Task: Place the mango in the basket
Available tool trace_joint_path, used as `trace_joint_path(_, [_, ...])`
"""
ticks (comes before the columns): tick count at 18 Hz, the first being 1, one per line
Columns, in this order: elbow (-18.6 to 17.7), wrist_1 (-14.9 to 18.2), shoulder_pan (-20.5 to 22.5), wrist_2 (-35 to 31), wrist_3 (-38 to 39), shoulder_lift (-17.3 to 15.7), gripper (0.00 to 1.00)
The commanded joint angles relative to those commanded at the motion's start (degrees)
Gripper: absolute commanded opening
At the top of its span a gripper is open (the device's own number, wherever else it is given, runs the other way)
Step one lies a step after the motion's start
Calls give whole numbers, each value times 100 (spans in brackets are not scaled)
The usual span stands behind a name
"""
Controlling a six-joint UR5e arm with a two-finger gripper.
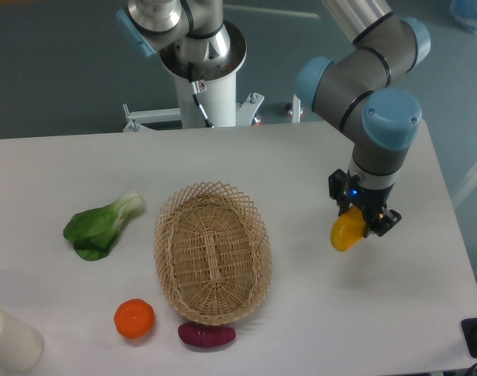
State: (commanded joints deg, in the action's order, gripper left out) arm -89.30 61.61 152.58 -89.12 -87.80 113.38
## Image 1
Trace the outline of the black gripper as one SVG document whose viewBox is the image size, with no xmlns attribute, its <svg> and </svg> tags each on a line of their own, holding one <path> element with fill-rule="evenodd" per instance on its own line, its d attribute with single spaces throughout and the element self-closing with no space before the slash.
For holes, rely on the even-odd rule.
<svg viewBox="0 0 477 376">
<path fill-rule="evenodd" d="M 364 238 L 371 234 L 382 237 L 402 219 L 400 213 L 387 209 L 393 185 L 382 189 L 367 188 L 357 174 L 338 169 L 328 177 L 328 186 L 330 198 L 337 203 L 338 216 L 344 215 L 351 206 L 362 212 L 366 223 Z"/>
</svg>

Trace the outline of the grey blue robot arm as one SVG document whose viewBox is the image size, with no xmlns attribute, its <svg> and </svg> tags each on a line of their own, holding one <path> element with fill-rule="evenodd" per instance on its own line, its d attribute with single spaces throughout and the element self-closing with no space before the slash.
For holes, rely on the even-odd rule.
<svg viewBox="0 0 477 376">
<path fill-rule="evenodd" d="M 400 19 L 385 1 L 328 1 L 326 7 L 354 50 L 339 62 L 310 60 L 299 72 L 295 99 L 353 142 L 349 167 L 328 179 L 341 214 L 358 208 L 365 234 L 386 234 L 399 220 L 387 200 L 414 142 L 421 106 L 393 82 L 430 49 L 426 27 Z M 234 127 L 245 106 L 236 74 L 247 46 L 223 16 L 220 1 L 129 1 L 117 12 L 128 40 L 159 55 L 175 79 L 185 128 Z"/>
</svg>

